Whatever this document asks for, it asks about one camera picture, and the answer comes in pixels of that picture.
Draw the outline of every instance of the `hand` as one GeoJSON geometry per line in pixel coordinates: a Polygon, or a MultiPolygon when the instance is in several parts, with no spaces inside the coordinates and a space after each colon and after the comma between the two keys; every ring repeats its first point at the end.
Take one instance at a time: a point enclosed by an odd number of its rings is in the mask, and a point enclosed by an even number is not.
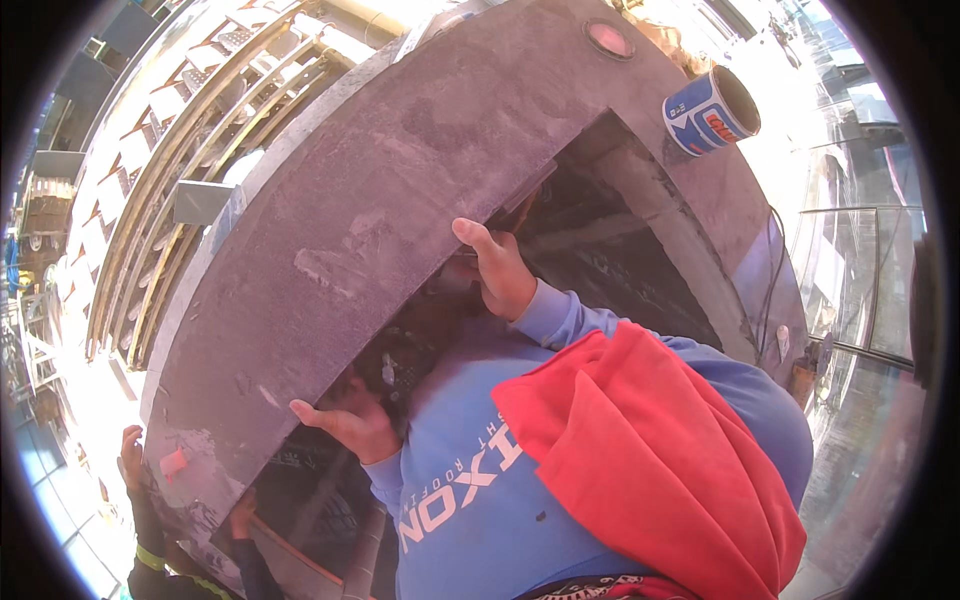
{"type": "Polygon", "coordinates": [[[316,410],[303,400],[290,402],[290,409],[308,427],[319,427],[357,455],[364,465],[378,463],[400,450],[400,438],[379,398],[350,367],[347,385],[335,401],[324,397],[316,410]]]}
{"type": "Polygon", "coordinates": [[[250,521],[255,510],[256,490],[249,488],[230,511],[230,532],[235,540],[246,540],[250,537],[250,521]]]}
{"type": "Polygon", "coordinates": [[[137,440],[143,435],[143,427],[131,425],[123,430],[123,445],[120,446],[120,461],[123,463],[123,478],[128,490],[140,489],[140,465],[143,463],[143,446],[137,440]]]}
{"type": "Polygon", "coordinates": [[[453,233],[477,252],[476,264],[455,262],[456,270],[480,282],[483,302],[490,312],[510,322],[519,319],[537,292],[537,280],[523,264],[513,234],[490,233],[462,217],[453,220],[453,233]]]}

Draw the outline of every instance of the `can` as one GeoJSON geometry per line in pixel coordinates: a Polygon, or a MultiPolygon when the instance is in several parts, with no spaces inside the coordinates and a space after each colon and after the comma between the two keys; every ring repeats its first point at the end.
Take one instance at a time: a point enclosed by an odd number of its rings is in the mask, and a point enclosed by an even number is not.
{"type": "Polygon", "coordinates": [[[760,113],[746,86],[714,66],[663,101],[667,132],[691,156],[703,156],[760,131],[760,113]]]}

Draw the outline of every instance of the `construction site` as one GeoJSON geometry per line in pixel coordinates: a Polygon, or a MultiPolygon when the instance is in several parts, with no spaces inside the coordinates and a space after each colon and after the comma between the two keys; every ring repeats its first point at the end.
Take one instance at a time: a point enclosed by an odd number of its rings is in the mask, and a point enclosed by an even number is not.
{"type": "Polygon", "coordinates": [[[130,597],[135,423],[167,536],[228,594],[248,597],[226,525],[253,487],[287,598],[396,597],[416,540],[288,403],[353,368],[407,422],[477,311],[445,266],[457,217],[786,390],[814,459],[780,598],[849,583],[918,444],[926,225],[898,119],[816,0],[149,4],[78,53],[7,231],[5,410],[94,595],[130,597]],[[694,157],[664,99],[718,65],[759,133],[694,157]]]}

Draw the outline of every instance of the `paint can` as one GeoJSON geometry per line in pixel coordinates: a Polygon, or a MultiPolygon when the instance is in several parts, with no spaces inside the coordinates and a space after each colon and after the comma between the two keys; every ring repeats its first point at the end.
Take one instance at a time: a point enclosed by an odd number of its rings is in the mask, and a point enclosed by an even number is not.
{"type": "Polygon", "coordinates": [[[760,113],[742,82],[724,66],[687,84],[663,101],[663,122],[673,141],[703,156],[760,131],[760,113]]]}

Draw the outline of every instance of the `dark sleeve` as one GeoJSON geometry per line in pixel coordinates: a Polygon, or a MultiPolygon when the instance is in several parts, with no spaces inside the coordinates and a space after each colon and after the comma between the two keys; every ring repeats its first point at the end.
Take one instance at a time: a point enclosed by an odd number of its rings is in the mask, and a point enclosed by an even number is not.
{"type": "Polygon", "coordinates": [[[283,592],[253,540],[234,540],[233,559],[240,567],[247,600],[283,600],[283,592]]]}
{"type": "Polygon", "coordinates": [[[133,528],[136,530],[136,556],[133,570],[127,577],[130,594],[141,598],[171,597],[163,560],[163,526],[154,505],[144,491],[127,490],[133,508],[133,528]]]}

